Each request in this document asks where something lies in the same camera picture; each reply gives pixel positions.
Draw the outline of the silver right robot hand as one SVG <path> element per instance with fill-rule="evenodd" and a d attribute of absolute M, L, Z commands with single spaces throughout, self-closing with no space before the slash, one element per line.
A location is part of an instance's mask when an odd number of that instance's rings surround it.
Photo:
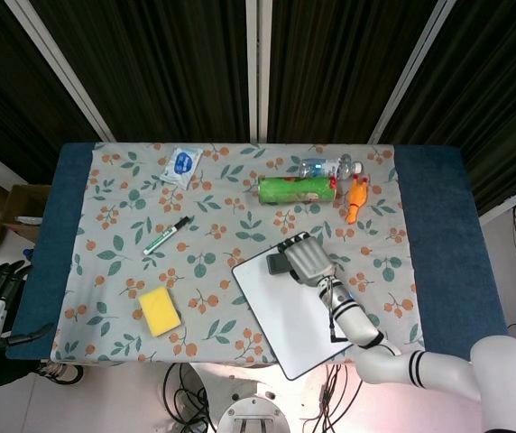
<path fill-rule="evenodd" d="M 317 287 L 321 281 L 335 275 L 335 264 L 308 232 L 286 238 L 277 244 L 277 249 L 289 261 L 300 284 Z"/>

